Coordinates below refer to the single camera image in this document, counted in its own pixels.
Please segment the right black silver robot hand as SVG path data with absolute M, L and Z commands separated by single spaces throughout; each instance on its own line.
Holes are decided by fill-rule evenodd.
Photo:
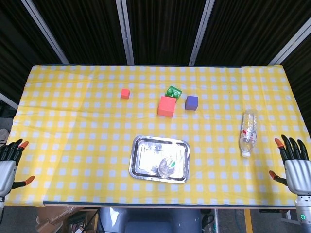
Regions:
M 311 161 L 305 144 L 300 140 L 281 135 L 281 140 L 275 138 L 275 143 L 284 165 L 285 178 L 276 175 L 272 170 L 269 171 L 270 177 L 287 186 L 288 189 L 301 196 L 311 194 Z

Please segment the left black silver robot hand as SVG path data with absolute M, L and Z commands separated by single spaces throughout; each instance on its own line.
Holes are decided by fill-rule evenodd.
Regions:
M 4 201 L 12 189 L 17 189 L 29 185 L 35 176 L 20 182 L 15 181 L 17 166 L 19 165 L 23 151 L 29 142 L 19 139 L 0 148 L 0 200 Z

